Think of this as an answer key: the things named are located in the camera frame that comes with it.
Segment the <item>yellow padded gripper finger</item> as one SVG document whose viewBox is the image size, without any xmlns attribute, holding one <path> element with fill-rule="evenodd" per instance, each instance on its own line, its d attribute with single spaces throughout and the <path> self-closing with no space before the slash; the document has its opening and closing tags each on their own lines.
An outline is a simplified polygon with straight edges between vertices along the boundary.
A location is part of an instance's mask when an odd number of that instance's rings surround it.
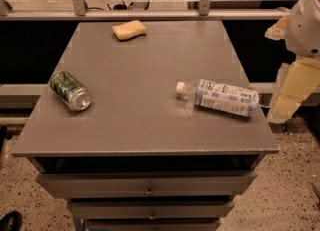
<svg viewBox="0 0 320 231">
<path fill-rule="evenodd" d="M 269 27 L 265 32 L 265 37 L 271 40 L 281 40 L 286 36 L 288 16 L 280 18 L 275 24 Z"/>
<path fill-rule="evenodd" d="M 285 123 L 319 86 L 319 58 L 298 56 L 291 64 L 282 63 L 277 73 L 267 120 L 275 124 Z"/>
</svg>

